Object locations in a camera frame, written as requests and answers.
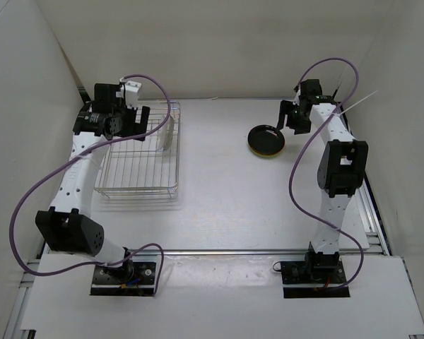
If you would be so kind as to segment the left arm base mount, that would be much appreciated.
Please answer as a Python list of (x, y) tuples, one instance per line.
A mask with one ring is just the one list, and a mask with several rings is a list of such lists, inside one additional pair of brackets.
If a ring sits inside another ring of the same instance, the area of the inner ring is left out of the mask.
[(96, 266), (90, 285), (91, 296), (152, 297), (158, 264), (155, 260), (132, 259), (119, 268)]

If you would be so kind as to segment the black plate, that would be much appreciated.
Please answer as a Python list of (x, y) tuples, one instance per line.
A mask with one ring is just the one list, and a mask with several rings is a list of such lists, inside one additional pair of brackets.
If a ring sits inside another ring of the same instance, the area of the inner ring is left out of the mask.
[(258, 125), (250, 130), (247, 136), (248, 146), (260, 153), (274, 153), (283, 149), (285, 138), (275, 127)]

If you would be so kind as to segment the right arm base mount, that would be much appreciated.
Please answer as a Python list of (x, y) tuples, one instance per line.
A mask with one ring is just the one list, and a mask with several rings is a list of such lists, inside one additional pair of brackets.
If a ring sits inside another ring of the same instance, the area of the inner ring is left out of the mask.
[(272, 271), (281, 274), (284, 299), (336, 299), (351, 296), (343, 262), (323, 266), (309, 259), (275, 261)]

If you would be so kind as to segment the orange plate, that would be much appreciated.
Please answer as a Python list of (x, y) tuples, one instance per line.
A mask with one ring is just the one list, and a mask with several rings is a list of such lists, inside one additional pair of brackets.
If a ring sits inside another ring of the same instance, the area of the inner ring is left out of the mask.
[[(251, 148), (251, 147), (249, 147), (249, 150), (250, 150), (251, 152), (260, 153), (260, 152), (258, 152), (257, 150), (255, 150), (255, 149), (253, 149), (253, 148)], [(269, 155), (269, 154), (282, 153), (282, 152), (283, 152), (283, 149), (281, 148), (280, 150), (277, 150), (277, 151), (276, 151), (276, 152), (274, 152), (274, 153), (261, 153), (261, 154)]]

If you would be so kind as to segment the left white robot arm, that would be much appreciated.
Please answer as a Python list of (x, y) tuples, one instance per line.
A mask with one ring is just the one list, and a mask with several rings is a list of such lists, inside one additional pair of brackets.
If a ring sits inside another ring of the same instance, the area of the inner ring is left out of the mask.
[(107, 239), (103, 227), (91, 219), (91, 202), (109, 149), (103, 142), (146, 132), (150, 109), (137, 107), (140, 91), (136, 81), (95, 84), (93, 101), (80, 109), (73, 127), (70, 158), (75, 163), (65, 171), (49, 210), (35, 218), (52, 251), (111, 264), (110, 275), (119, 283), (133, 277), (134, 265), (124, 259), (125, 248)]

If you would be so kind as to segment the green plate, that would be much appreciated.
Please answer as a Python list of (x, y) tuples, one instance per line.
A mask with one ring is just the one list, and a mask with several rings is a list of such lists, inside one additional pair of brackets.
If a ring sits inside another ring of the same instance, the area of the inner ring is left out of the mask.
[(269, 155), (266, 155), (266, 154), (261, 154), (261, 153), (255, 153), (255, 152), (252, 152), (252, 154), (254, 155), (254, 156), (256, 156), (256, 157), (259, 157), (259, 158), (261, 158), (261, 159), (266, 159), (266, 160), (268, 160), (268, 159), (274, 159), (274, 158), (277, 158), (281, 153), (275, 153), (275, 154), (269, 154)]

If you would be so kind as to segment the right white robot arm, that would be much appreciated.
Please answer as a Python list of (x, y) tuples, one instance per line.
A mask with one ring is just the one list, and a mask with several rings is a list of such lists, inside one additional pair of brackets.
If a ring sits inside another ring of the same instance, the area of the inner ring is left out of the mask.
[(368, 144), (348, 131), (333, 97), (322, 94), (319, 80), (302, 81), (294, 101), (280, 103), (277, 130), (288, 127), (295, 134), (319, 129), (324, 153), (317, 170), (317, 183), (322, 193), (321, 219), (310, 242), (303, 265), (304, 276), (318, 283), (335, 271), (339, 262), (339, 235), (351, 197), (363, 183)]

